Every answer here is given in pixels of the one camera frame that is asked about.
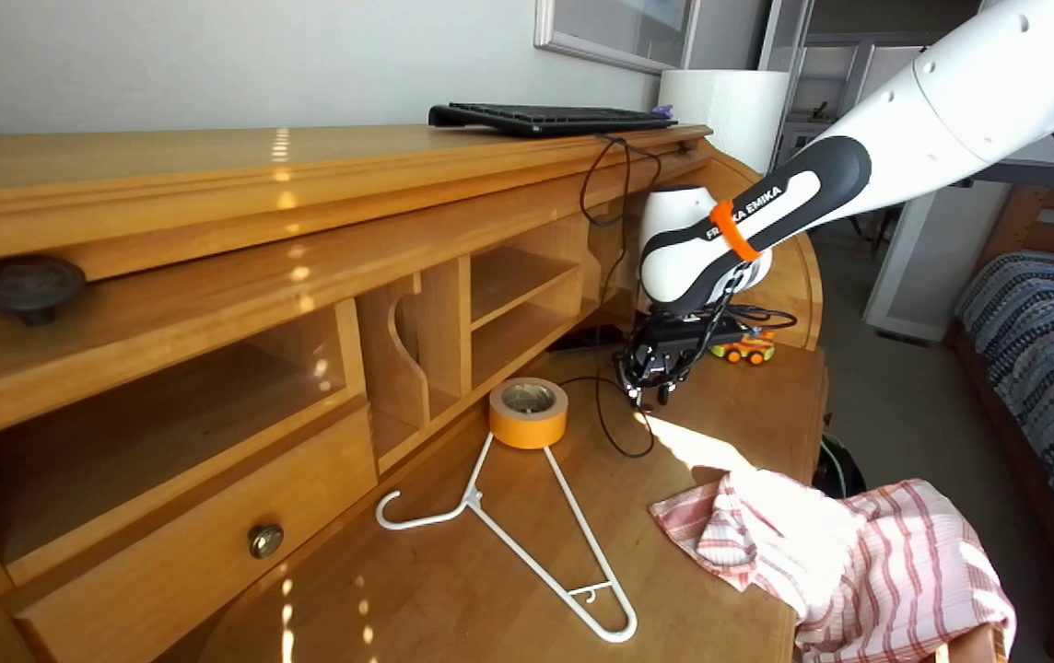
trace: wooden desk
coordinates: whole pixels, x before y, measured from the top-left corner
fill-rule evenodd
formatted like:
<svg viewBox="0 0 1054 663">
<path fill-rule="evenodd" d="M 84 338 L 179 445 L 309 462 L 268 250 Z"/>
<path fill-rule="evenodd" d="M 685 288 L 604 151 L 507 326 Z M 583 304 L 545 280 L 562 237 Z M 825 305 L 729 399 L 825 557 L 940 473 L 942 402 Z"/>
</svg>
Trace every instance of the wooden desk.
<svg viewBox="0 0 1054 663">
<path fill-rule="evenodd" d="M 545 353 L 530 377 L 609 377 L 604 353 Z M 791 661 L 791 612 L 762 589 L 734 595 L 692 568 L 648 521 L 648 504 L 692 480 L 669 455 L 615 455 L 598 425 L 598 385 L 567 385 L 572 431 L 555 462 L 585 510 L 627 598 L 636 635 L 598 641 L 498 539 L 465 511 L 453 523 L 389 536 L 362 504 L 342 532 L 305 547 L 282 571 L 251 589 L 186 647 L 186 661 Z M 685 390 L 657 414 L 738 442 L 756 466 L 808 480 L 825 406 L 821 353 L 781 350 L 765 369 L 702 360 Z M 648 440 L 611 385 L 601 408 L 620 445 Z M 456 504 L 481 440 L 467 418 L 428 457 L 389 474 L 406 490 L 397 515 Z M 492 450 L 481 504 L 558 581 L 601 577 L 537 455 Z"/>
<path fill-rule="evenodd" d="M 379 487 L 453 480 L 453 462 L 428 457 L 465 457 L 443 431 L 611 296 L 627 226 L 593 229 L 583 203 L 623 219 L 623 190 L 702 182 L 734 194 L 750 182 L 692 127 L 631 133 L 631 144 L 662 167 L 609 155 L 589 172 L 601 135 L 438 128 L 0 140 L 0 259 L 60 253 L 88 275 L 53 326 L 0 318 L 0 661 L 155 661 L 256 577 L 288 575 L 295 554 L 397 554 L 388 539 L 369 548 L 331 536 Z M 808 241 L 784 250 L 794 259 L 765 291 L 803 322 L 784 343 L 813 347 L 818 269 Z M 772 380 L 791 356 L 740 377 Z M 818 380 L 791 371 L 787 385 L 821 399 Z M 762 396 L 723 399 L 760 414 Z M 709 414 L 716 402 L 685 418 L 709 428 Z M 750 455 L 800 474 L 809 455 L 787 455 L 781 435 L 781 414 L 750 420 Z M 604 510 L 620 510 L 609 494 L 653 503 L 685 480 L 615 468 L 615 457 L 601 468 L 593 455 L 579 455 L 576 473 L 583 457 L 593 474 L 632 474 L 604 499 L 589 487 Z M 406 557 L 443 589 L 429 612 L 465 616 L 449 612 L 467 598 L 465 575 L 428 581 L 438 560 Z M 373 616 L 362 598 L 351 595 L 351 612 Z M 379 603 L 411 619 L 397 598 Z"/>
</svg>

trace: drawer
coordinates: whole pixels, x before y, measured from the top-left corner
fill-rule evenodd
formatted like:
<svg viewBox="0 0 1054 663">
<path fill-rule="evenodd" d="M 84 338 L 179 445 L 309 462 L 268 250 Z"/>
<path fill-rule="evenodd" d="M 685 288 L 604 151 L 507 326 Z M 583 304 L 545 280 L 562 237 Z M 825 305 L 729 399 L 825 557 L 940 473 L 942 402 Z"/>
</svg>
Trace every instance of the drawer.
<svg viewBox="0 0 1054 663">
<path fill-rule="evenodd" d="M 15 616 L 50 661 L 155 661 L 369 487 L 369 414 L 353 408 Z M 279 527 L 279 548 L 256 560 L 255 527 Z"/>
</svg>

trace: drawer knob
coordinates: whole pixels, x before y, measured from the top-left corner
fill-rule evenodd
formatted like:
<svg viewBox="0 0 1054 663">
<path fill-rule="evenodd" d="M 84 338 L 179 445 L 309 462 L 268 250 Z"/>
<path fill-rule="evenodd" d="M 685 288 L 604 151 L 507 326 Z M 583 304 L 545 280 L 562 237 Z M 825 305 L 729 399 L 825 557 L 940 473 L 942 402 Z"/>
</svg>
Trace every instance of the drawer knob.
<svg viewBox="0 0 1054 663">
<path fill-rule="evenodd" d="M 282 541 L 279 523 L 256 523 L 256 527 L 248 532 L 248 554 L 255 560 L 272 557 L 279 548 L 279 541 Z"/>
</svg>

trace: orange band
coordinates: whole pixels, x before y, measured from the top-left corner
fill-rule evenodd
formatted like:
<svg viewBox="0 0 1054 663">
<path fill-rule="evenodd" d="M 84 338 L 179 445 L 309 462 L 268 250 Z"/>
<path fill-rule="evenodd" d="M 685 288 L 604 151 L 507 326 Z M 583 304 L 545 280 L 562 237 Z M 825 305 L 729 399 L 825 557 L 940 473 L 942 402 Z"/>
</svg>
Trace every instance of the orange band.
<svg viewBox="0 0 1054 663">
<path fill-rule="evenodd" d="M 734 248 L 740 253 L 740 262 L 760 259 L 760 250 L 740 237 L 729 199 L 709 212 L 709 221 L 716 221 L 719 237 L 725 241 L 725 248 Z"/>
</svg>

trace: white wall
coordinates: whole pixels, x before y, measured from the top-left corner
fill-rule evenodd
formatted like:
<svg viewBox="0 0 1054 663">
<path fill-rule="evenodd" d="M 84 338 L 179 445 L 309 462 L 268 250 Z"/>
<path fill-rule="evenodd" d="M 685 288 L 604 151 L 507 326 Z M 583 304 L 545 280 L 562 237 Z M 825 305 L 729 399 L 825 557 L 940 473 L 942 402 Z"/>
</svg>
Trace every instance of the white wall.
<svg viewBox="0 0 1054 663">
<path fill-rule="evenodd" d="M 0 0 L 0 133 L 415 127 L 443 101 L 648 108 L 533 53 L 533 0 Z"/>
</svg>

